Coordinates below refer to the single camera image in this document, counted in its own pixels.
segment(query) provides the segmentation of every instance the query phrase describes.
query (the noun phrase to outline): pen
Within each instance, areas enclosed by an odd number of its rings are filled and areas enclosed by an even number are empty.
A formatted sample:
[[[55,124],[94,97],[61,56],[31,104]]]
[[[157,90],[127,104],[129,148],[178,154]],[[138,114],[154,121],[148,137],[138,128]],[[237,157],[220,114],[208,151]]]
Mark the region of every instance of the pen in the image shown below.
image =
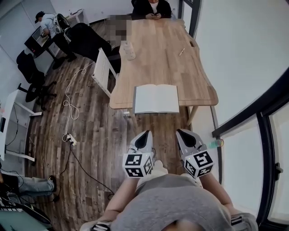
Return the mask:
[[[181,51],[181,53],[179,54],[179,56],[181,56],[181,55],[183,54],[184,51],[185,51],[185,49],[183,49],[183,50]]]

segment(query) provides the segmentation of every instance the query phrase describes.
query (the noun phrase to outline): jeans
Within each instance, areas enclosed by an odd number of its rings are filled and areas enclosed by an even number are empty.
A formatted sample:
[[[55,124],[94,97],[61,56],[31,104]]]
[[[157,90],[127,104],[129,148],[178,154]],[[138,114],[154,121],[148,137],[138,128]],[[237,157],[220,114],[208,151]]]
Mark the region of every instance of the jeans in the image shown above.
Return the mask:
[[[49,179],[29,178],[18,176],[18,187],[20,194],[30,196],[49,196],[54,189],[54,183]]]

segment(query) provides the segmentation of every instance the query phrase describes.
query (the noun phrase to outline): white desk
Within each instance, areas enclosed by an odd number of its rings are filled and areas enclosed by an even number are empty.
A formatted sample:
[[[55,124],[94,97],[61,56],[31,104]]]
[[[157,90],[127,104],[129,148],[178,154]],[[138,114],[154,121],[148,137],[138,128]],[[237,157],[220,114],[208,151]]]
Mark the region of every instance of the white desk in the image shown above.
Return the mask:
[[[10,152],[10,151],[6,151],[5,152],[5,143],[6,143],[6,135],[7,135],[7,128],[8,128],[8,123],[10,120],[10,116],[11,116],[11,112],[13,110],[13,106],[14,104],[18,105],[19,107],[23,108],[25,111],[27,111],[31,116],[41,116],[42,112],[33,112],[30,109],[28,109],[27,107],[25,107],[23,104],[19,103],[16,101],[16,97],[18,94],[19,90],[16,90],[14,92],[12,92],[6,100],[6,104],[5,104],[5,111],[2,115],[2,117],[4,117],[6,119],[5,125],[4,125],[4,129],[3,129],[3,133],[0,132],[0,158],[4,161],[5,160],[5,154],[9,154],[9,155],[13,155],[13,156],[17,156],[17,157],[22,157],[22,158],[26,158],[30,161],[35,161],[35,159],[33,157],[27,156],[27,155],[23,155],[23,154],[18,154],[15,152]]]
[[[85,23],[89,26],[89,21],[83,9],[80,9],[75,14],[67,16],[66,19],[70,23],[71,27],[75,26],[78,23]]]

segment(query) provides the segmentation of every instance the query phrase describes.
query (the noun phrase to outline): person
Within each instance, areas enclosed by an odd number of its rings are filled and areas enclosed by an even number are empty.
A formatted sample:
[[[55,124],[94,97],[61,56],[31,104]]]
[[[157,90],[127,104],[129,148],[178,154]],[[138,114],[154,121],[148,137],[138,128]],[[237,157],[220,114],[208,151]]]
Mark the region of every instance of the person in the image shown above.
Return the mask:
[[[171,18],[172,10],[166,0],[132,0],[132,19]]]
[[[144,178],[126,178],[102,217],[80,231],[257,231],[253,215],[236,210],[209,173],[200,184],[189,174],[168,174],[156,161]]]
[[[49,179],[10,176],[0,172],[0,194],[14,193],[19,196],[49,196],[56,192],[56,178]]]
[[[43,30],[43,37],[50,36],[51,39],[55,42],[55,44],[67,54],[68,62],[75,60],[77,57],[71,51],[65,37],[64,33],[57,33],[56,26],[53,23],[53,19],[55,18],[55,14],[46,14],[43,11],[37,13],[35,23],[40,22],[40,26]]]

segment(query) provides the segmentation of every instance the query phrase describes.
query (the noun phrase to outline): power strip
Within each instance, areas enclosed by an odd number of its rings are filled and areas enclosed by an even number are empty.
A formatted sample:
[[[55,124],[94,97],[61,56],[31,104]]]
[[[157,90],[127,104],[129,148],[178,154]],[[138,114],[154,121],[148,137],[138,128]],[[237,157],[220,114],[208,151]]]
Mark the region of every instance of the power strip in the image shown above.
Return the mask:
[[[71,134],[67,134],[67,135],[68,135],[68,136],[69,136],[69,138],[70,138],[70,139],[69,139],[69,141],[70,141],[70,142],[73,142],[73,144],[72,144],[72,145],[73,145],[73,146],[75,146],[75,145],[77,144],[77,141],[76,141],[76,139],[75,139],[75,138],[74,138],[74,137],[73,137]]]

